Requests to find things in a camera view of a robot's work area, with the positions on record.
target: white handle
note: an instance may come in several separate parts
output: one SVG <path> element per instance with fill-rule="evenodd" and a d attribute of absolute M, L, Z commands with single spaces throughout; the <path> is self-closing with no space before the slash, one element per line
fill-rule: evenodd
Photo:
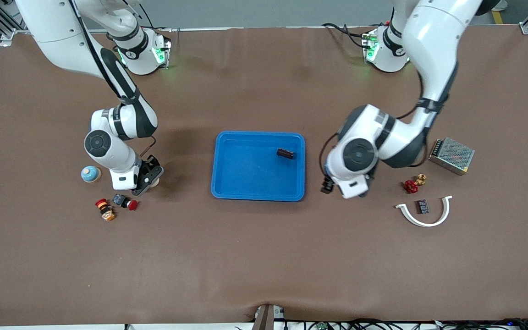
<path fill-rule="evenodd" d="M 441 199 L 444 202 L 444 212 L 441 215 L 440 219 L 437 220 L 437 222 L 432 223 L 432 224 L 422 223 L 421 221 L 413 218 L 413 216 L 409 212 L 409 209 L 407 209 L 406 204 L 399 204 L 396 206 L 396 208 L 401 209 L 402 215 L 404 215 L 405 218 L 407 218 L 407 220 L 410 221 L 412 224 L 417 225 L 419 227 L 434 227 L 434 226 L 438 226 L 442 224 L 447 219 L 447 216 L 449 215 L 449 200 L 450 199 L 451 199 L 451 196 L 447 196 Z"/>

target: table surface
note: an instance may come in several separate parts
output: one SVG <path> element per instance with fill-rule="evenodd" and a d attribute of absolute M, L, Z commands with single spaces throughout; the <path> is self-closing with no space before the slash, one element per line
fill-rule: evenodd
<path fill-rule="evenodd" d="M 159 117 L 160 184 L 104 222 L 109 173 L 80 169 L 90 115 L 117 104 L 103 81 L 49 63 L 31 36 L 0 49 L 0 325 L 247 321 L 258 305 L 288 318 L 528 317 L 528 35 L 469 27 L 459 73 L 430 140 L 476 150 L 459 177 L 427 162 L 380 165 L 366 198 L 319 192 L 317 155 L 354 107 L 393 115 L 415 103 L 415 69 L 381 73 L 326 29 L 170 34 L 168 70 L 134 77 Z M 103 36 L 99 36 L 109 45 Z M 306 139 L 299 203 L 211 196 L 222 130 Z M 141 151 L 149 139 L 130 142 Z M 407 195 L 401 182 L 425 173 Z M 444 224 L 420 228 L 394 205 L 427 199 Z"/>

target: blue ball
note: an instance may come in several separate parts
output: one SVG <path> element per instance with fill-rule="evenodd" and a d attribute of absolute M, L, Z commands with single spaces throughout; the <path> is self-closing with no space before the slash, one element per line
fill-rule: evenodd
<path fill-rule="evenodd" d="M 94 166 L 86 166 L 81 171 L 81 178 L 85 182 L 94 182 L 101 176 L 101 171 Z"/>

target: metal power supply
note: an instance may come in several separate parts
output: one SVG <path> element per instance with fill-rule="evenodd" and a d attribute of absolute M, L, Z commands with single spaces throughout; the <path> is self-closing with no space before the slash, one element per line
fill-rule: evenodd
<path fill-rule="evenodd" d="M 444 140 L 435 142 L 429 160 L 459 176 L 463 176 L 468 172 L 473 156 L 474 150 L 472 148 L 446 137 Z"/>

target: blue plastic tray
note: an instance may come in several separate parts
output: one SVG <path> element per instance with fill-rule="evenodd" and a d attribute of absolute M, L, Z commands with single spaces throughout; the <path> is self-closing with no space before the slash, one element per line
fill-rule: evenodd
<path fill-rule="evenodd" d="M 276 155 L 278 148 L 295 153 Z M 304 138 L 299 133 L 223 131 L 215 142 L 211 193 L 237 200 L 299 201 Z"/>

